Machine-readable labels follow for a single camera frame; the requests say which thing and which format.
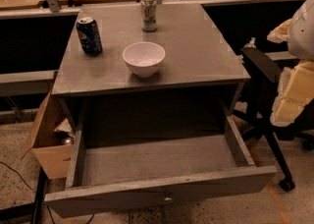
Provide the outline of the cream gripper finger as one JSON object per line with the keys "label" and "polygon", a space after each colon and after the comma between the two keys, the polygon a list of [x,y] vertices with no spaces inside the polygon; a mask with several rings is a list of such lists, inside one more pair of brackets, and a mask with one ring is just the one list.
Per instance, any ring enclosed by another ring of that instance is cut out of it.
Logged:
{"label": "cream gripper finger", "polygon": [[267,35],[267,39],[274,43],[288,42],[290,23],[291,19],[288,19],[281,23],[279,26],[269,32],[269,34]]}
{"label": "cream gripper finger", "polygon": [[274,126],[288,126],[314,99],[314,62],[300,61],[293,68],[284,67],[278,85],[270,121]]}

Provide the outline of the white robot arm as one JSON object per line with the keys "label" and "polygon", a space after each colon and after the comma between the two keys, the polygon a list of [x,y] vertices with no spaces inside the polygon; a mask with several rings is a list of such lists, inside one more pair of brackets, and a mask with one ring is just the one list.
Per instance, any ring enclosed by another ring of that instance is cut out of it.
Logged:
{"label": "white robot arm", "polygon": [[300,60],[292,69],[284,67],[270,117],[274,126],[286,127],[314,99],[314,0],[306,0],[267,39],[275,43],[286,41],[289,54]]}

